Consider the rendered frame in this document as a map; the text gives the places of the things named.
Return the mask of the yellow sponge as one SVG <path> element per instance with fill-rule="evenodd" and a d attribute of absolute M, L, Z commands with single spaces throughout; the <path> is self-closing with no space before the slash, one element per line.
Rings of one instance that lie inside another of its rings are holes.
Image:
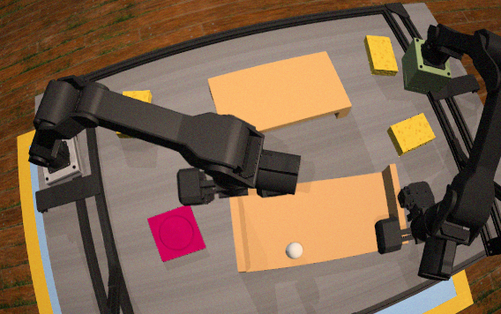
<path fill-rule="evenodd" d="M 364 45 L 371 75 L 395 76 L 398 67 L 389 37 L 366 35 Z"/>
<path fill-rule="evenodd" d="M 136 98 L 141 101 L 146 101 L 148 103 L 151 103 L 152 100 L 152 95 L 149 90 L 147 91 L 129 91 L 129 92 L 123 92 L 123 95 L 127 95 L 131 98 Z M 119 138 L 132 138 L 128 135 L 122 134 L 120 132 L 116 132 L 116 135 Z"/>
<path fill-rule="evenodd" d="M 387 133 L 399 156 L 411 152 L 435 138 L 423 113 L 390 126 Z"/>

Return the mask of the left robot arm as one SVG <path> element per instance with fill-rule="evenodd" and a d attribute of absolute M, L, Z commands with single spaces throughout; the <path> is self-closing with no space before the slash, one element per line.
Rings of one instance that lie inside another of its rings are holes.
<path fill-rule="evenodd" d="M 265 135 L 234 115 L 189 116 L 70 75 L 49 81 L 33 123 L 28 161 L 50 174 L 71 165 L 62 139 L 100 126 L 177 151 L 220 186 L 295 195 L 301 156 L 263 149 Z"/>

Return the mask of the tan low table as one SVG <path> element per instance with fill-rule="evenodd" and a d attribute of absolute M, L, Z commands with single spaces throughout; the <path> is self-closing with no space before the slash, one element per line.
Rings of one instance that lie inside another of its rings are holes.
<path fill-rule="evenodd" d="M 352 105 L 325 52 L 209 78 L 220 115 L 234 115 L 261 133 L 335 114 Z"/>

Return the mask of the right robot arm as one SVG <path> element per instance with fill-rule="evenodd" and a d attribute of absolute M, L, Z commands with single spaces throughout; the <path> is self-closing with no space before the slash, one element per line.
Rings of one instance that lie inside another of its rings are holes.
<path fill-rule="evenodd" d="M 421 52 L 424 65 L 440 70 L 445 70 L 450 56 L 461 60 L 464 52 L 469 52 L 487 90 L 466 167 L 447 184 L 443 200 L 435 204 L 427 182 L 410 183 L 398 194 L 400 207 L 410 212 L 408 221 L 430 206 L 425 224 L 432 236 L 426 238 L 417 275 L 429 280 L 449 280 L 457 246 L 470 246 L 479 236 L 495 198 L 493 180 L 501 158 L 501 36 L 486 29 L 477 30 L 474 35 L 463 34 L 439 23 L 429 26 Z"/>

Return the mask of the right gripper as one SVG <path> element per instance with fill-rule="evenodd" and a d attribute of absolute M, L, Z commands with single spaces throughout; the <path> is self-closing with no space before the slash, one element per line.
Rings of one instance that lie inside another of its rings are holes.
<path fill-rule="evenodd" d="M 415 244 L 425 243 L 426 238 L 432 236 L 425 224 L 425 216 L 429 208 L 430 206 L 420 210 L 420 214 L 411 221 L 410 228 L 400 229 L 399 220 L 396 217 L 377 221 L 375 231 L 378 252 L 386 254 L 400 250 L 402 242 L 413 239 L 415 239 Z"/>

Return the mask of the orange tray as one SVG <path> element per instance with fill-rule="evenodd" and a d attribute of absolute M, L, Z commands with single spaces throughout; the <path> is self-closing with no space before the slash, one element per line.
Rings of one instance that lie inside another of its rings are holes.
<path fill-rule="evenodd" d="M 407 228 L 397 196 L 395 164 L 380 173 L 297 183 L 295 195 L 230 199 L 238 272 L 308 265 L 378 251 L 375 224 L 396 217 Z M 285 249 L 300 243 L 301 257 Z"/>

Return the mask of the white ball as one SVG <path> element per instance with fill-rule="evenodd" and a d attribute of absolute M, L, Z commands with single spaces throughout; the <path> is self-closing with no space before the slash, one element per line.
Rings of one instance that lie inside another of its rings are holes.
<path fill-rule="evenodd" d="M 301 255 L 303 254 L 303 247 L 300 243 L 293 242 L 288 244 L 285 252 L 289 258 L 296 259 L 301 257 Z"/>

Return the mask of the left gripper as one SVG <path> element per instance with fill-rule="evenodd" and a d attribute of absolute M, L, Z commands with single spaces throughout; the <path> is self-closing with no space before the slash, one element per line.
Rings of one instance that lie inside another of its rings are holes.
<path fill-rule="evenodd" d="M 199 172 L 199 168 L 179 169 L 176 177 L 178 198 L 183 206 L 207 205 L 214 200 L 214 194 L 218 194 L 216 192 L 219 191 L 224 191 L 219 192 L 219 198 L 249 196 L 248 188 L 240 186 L 228 188 L 216 182 L 214 184 L 214 180 L 207 180 L 205 171 Z M 216 191 L 215 186 L 217 186 Z M 257 189 L 257 195 L 261 198 L 271 198 L 287 194 Z"/>

